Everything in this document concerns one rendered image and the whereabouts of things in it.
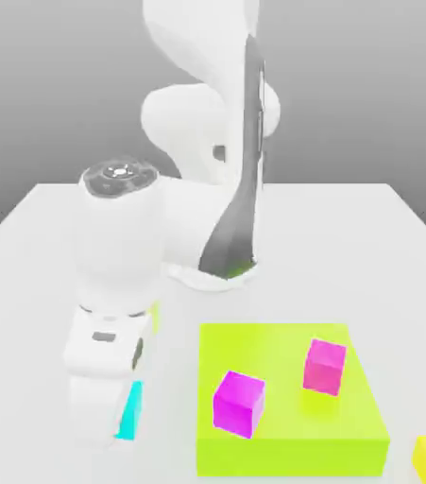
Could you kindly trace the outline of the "small pink cube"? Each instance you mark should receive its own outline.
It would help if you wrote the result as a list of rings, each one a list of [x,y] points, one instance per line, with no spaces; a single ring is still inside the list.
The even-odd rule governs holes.
[[[313,338],[306,355],[302,386],[337,397],[345,368],[347,346]]]

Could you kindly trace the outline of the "small magenta cube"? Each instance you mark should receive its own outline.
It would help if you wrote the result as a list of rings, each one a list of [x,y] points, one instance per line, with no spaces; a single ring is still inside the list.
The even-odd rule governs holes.
[[[227,371],[213,395],[213,426],[252,439],[264,413],[266,382]]]

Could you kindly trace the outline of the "small cyan cube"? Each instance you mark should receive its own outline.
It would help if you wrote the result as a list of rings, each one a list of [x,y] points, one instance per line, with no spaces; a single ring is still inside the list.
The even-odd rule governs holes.
[[[121,422],[115,434],[116,439],[123,441],[133,441],[135,439],[142,412],[143,389],[144,383],[142,381],[134,381],[132,383]]]

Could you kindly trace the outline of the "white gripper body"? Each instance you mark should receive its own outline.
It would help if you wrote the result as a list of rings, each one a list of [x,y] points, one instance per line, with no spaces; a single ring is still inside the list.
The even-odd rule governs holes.
[[[95,448],[114,443],[131,383],[130,379],[70,377],[71,426],[78,442]]]

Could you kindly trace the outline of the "large lime green box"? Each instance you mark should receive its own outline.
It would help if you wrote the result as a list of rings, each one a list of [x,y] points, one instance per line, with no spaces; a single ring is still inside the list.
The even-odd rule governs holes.
[[[313,339],[347,349],[336,396],[303,387]],[[204,323],[198,348],[198,475],[382,475],[390,438],[347,325]],[[265,383],[251,438],[213,424],[213,396],[229,371]]]

